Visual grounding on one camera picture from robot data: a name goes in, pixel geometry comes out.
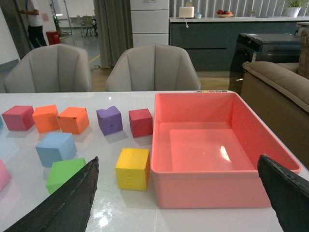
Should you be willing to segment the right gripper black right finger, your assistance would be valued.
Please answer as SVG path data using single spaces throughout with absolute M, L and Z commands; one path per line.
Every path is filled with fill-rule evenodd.
M 309 182 L 267 155 L 257 169 L 271 207 L 284 232 L 309 230 Z

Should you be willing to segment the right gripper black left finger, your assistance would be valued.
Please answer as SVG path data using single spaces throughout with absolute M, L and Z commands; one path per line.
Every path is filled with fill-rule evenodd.
M 91 214 L 99 174 L 92 159 L 7 232 L 84 232 Z

